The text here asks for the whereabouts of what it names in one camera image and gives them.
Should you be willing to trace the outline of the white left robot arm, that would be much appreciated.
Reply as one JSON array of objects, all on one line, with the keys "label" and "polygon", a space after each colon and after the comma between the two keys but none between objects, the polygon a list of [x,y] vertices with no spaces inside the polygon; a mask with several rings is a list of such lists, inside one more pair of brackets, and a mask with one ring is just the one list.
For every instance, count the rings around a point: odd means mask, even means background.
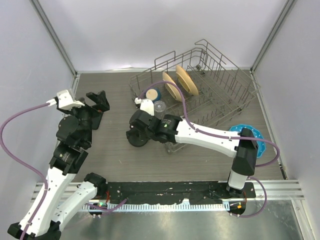
[{"label": "white left robot arm", "polygon": [[92,133],[100,126],[104,112],[110,110],[105,91],[88,92],[86,97],[94,105],[86,104],[84,98],[76,99],[69,90],[62,90],[46,103],[32,107],[56,106],[65,117],[58,124],[56,138],[59,142],[49,162],[47,174],[14,156],[1,141],[2,149],[16,162],[38,174],[43,185],[24,218],[12,223],[7,232],[19,240],[58,240],[69,221],[91,199],[102,199],[107,192],[107,181],[96,173],[89,173],[79,188],[64,202],[61,198],[75,178],[92,146]]}]

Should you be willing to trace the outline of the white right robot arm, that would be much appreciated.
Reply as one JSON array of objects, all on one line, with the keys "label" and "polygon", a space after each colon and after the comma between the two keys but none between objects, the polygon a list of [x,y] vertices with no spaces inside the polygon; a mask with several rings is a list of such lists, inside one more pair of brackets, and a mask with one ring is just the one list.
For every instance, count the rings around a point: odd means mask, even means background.
[{"label": "white right robot arm", "polygon": [[250,129],[223,131],[189,123],[185,118],[166,114],[162,119],[137,110],[129,120],[128,142],[142,147],[149,140],[160,143],[190,144],[220,152],[233,159],[226,193],[233,198],[244,191],[248,177],[256,168],[258,143]]}]

